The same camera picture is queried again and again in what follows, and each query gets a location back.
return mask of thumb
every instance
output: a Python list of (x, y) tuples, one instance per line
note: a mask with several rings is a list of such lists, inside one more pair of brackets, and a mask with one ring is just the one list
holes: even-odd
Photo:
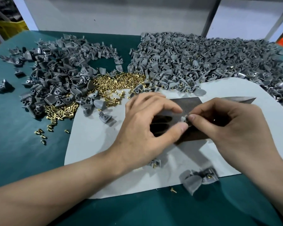
[(188, 116), (188, 119), (192, 125), (194, 125), (198, 130), (202, 131), (211, 139), (214, 138), (216, 133), (219, 132), (219, 126), (212, 124), (200, 115), (191, 114)]
[(156, 138), (157, 143), (159, 143), (159, 147), (165, 149), (167, 146), (173, 144), (187, 129), (188, 124), (185, 122), (178, 122), (173, 125), (166, 133)]

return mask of person's right arm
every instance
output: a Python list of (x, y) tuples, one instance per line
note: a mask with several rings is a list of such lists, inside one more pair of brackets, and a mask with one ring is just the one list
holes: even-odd
[[(220, 127), (210, 121), (227, 116)], [(283, 215), (283, 159), (256, 105), (214, 98), (190, 112), (188, 119), (210, 137), (223, 158), (245, 174)]]

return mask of person's right hand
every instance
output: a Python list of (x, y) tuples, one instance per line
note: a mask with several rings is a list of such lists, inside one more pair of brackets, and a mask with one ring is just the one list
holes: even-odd
[[(216, 116), (227, 116), (230, 122), (224, 127), (209, 122)], [(256, 105), (214, 98), (195, 107), (188, 119), (214, 141), (232, 167), (244, 174), (283, 162), (264, 115)]]

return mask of brass pin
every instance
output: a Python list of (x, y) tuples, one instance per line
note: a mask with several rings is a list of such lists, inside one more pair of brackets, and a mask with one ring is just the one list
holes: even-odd
[(177, 193), (177, 192), (173, 189), (173, 187), (171, 187), (171, 192)]

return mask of hand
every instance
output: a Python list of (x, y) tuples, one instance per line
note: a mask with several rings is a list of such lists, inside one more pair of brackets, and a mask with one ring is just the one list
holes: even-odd
[[(222, 157), (240, 172), (249, 174), (282, 161), (258, 106), (214, 98), (190, 114), (192, 124), (210, 137)], [(217, 116), (227, 116), (230, 122), (221, 127), (208, 121)]]
[(185, 122), (179, 122), (160, 137), (154, 137), (150, 132), (150, 124), (154, 116), (164, 109), (182, 113), (179, 105), (161, 93), (138, 94), (126, 103), (125, 120), (109, 149), (115, 153), (119, 163), (125, 165), (126, 172), (151, 162), (188, 128)]

